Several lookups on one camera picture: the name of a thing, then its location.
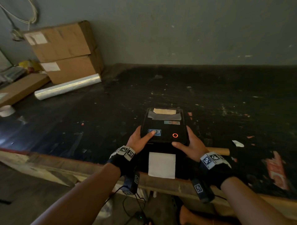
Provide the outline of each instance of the black wristband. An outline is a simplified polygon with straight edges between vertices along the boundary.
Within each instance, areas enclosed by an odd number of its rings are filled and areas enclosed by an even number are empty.
[[[208,185],[221,189],[222,183],[235,176],[230,164],[219,154],[210,152],[201,157],[199,172]]]
[[[136,154],[135,151],[128,147],[122,146],[111,154],[107,163],[111,163],[120,168],[121,176],[126,175],[129,172],[133,172],[136,166]]]

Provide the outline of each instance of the stretch film roll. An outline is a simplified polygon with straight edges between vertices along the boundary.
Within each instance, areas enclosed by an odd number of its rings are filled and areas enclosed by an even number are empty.
[[[101,82],[99,74],[94,74],[88,77],[83,77],[77,80],[69,81],[63,84],[58,84],[53,87],[45,88],[34,92],[34,95],[37,99],[43,100],[56,95],[60,95],[69,91],[73,91],[85,86],[96,84]]]

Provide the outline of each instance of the white tape roll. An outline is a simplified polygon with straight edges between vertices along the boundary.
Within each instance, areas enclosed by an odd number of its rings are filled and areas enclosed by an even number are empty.
[[[0,108],[0,116],[7,117],[15,113],[14,108],[11,105],[5,105]]]

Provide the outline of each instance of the flat cardboard box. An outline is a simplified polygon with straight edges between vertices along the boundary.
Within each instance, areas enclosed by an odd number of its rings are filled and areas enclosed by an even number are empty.
[[[54,84],[62,84],[82,77],[101,74],[104,64],[98,49],[90,55],[41,63]]]
[[[86,20],[27,31],[24,37],[42,63],[89,55],[97,47],[91,25]]]
[[[31,73],[0,90],[0,107],[13,105],[50,81],[46,74]]]

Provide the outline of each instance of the gray wall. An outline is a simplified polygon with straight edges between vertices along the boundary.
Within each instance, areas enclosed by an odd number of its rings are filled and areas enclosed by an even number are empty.
[[[297,64],[296,0],[34,2],[40,17],[32,29],[89,20],[106,64]],[[23,19],[32,15],[26,0],[1,3]],[[8,59],[36,59],[28,43],[11,40],[2,13],[0,20]]]

